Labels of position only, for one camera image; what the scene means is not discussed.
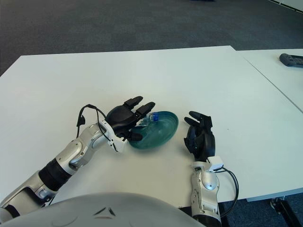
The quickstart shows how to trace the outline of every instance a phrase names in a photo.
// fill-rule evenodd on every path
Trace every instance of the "silver robot arm segment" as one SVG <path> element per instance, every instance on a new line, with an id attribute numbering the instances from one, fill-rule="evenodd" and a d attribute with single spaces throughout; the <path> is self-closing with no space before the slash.
<path id="1" fill-rule="evenodd" d="M 17 216 L 30 213 L 45 206 L 58 192 L 59 188 L 86 165 L 107 139 L 113 143 L 120 138 L 113 138 L 107 129 L 106 122 L 87 127 L 83 133 L 71 141 L 66 148 L 49 162 L 42 170 L 34 173 L 28 180 L 8 195 L 0 204 L 0 223 Z"/>

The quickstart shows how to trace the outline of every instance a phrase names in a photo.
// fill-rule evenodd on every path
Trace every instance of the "gray carpet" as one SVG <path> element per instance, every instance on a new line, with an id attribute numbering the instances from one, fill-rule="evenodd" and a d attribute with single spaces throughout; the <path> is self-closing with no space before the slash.
<path id="1" fill-rule="evenodd" d="M 302 41 L 303 14 L 267 0 L 0 2 L 0 75 L 29 54 L 219 45 L 291 49 L 303 48 Z M 303 195 L 287 199 L 303 223 Z M 239 201 L 228 222 L 231 227 L 286 226 L 268 201 Z"/>

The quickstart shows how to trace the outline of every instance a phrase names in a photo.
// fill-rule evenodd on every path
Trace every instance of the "robotic finger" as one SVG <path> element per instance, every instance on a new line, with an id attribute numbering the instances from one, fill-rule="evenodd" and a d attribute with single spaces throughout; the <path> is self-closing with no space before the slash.
<path id="1" fill-rule="evenodd" d="M 107 114 L 105 121 L 112 127 L 117 137 L 123 137 L 128 140 L 142 139 L 140 134 L 129 131 L 155 106 L 154 102 L 149 102 L 138 108 L 134 113 L 132 109 L 138 105 L 142 99 L 142 96 L 131 98 L 124 102 L 123 105 L 116 106 Z"/>

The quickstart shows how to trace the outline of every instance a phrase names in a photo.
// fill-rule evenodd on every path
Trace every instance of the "white bracket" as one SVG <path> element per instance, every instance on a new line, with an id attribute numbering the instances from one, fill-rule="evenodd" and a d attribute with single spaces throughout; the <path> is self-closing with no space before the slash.
<path id="1" fill-rule="evenodd" d="M 112 127 L 105 120 L 101 121 L 100 124 L 106 128 L 106 134 L 109 138 L 107 143 L 110 145 L 110 147 L 118 152 L 123 152 L 124 147 L 127 144 L 127 140 L 117 137 Z"/>
<path id="2" fill-rule="evenodd" d="M 203 167 L 205 171 L 214 172 L 223 167 L 223 161 L 220 156 L 208 157 L 206 162 L 194 162 L 193 168 Z"/>

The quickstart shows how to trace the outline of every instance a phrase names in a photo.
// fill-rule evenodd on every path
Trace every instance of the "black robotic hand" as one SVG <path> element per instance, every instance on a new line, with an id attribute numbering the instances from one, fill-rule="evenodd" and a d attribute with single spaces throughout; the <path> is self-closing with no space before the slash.
<path id="1" fill-rule="evenodd" d="M 194 154 L 195 161 L 205 162 L 208 157 L 215 154 L 215 140 L 211 131 L 212 118 L 194 111 L 190 111 L 189 115 L 199 122 L 184 118 L 190 124 L 187 137 L 184 138 L 185 145 L 189 152 Z"/>
<path id="2" fill-rule="evenodd" d="M 141 134 L 129 131 L 155 106 L 154 102 L 149 102 L 148 104 L 141 106 L 134 113 L 132 109 L 135 105 L 138 105 L 142 99 L 142 96 L 131 98 L 124 102 L 123 105 L 116 106 L 107 114 L 105 121 L 112 127 L 116 136 L 133 141 L 142 139 Z"/>

